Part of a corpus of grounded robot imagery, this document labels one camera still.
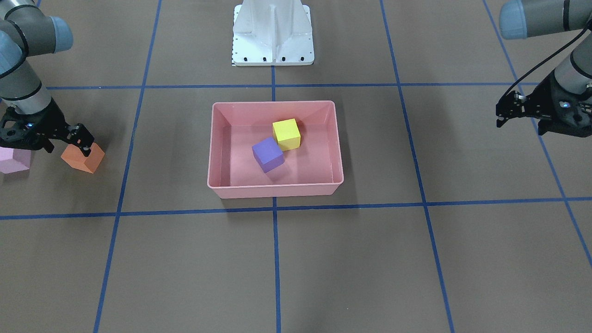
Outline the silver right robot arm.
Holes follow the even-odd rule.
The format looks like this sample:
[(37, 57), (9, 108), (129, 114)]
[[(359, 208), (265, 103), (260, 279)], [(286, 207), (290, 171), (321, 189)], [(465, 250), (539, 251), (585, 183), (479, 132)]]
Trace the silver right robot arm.
[(76, 146), (84, 157), (94, 137), (81, 124), (70, 125), (28, 57), (55, 54), (73, 46), (73, 34), (60, 17), (45, 15), (33, 0), (0, 3), (0, 96), (3, 148), (52, 152), (53, 140)]

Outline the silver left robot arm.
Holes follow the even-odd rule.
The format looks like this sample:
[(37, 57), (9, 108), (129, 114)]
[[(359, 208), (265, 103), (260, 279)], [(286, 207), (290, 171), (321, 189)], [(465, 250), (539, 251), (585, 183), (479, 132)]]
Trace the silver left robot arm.
[(538, 120), (538, 134), (589, 137), (591, 129), (592, 40), (589, 0), (509, 0), (499, 13), (505, 39), (578, 31), (583, 41), (529, 95), (507, 89), (495, 106), (497, 127), (508, 120)]

